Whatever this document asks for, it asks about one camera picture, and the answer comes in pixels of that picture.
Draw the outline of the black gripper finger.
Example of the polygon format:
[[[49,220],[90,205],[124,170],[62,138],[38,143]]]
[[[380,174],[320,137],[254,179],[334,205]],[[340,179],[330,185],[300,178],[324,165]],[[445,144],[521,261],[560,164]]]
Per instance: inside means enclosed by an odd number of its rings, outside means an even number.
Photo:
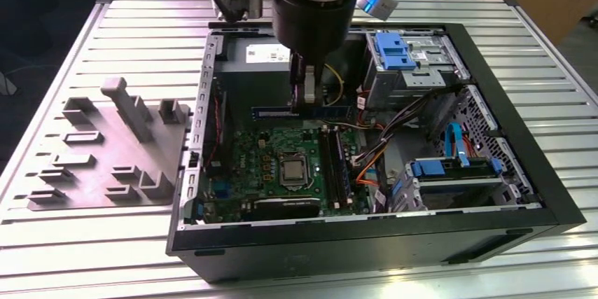
[[[320,105],[322,100],[321,90],[322,64],[308,64],[304,70],[302,100],[306,104]]]
[[[289,84],[290,111],[300,113],[304,105],[304,61],[297,53],[290,53]]]

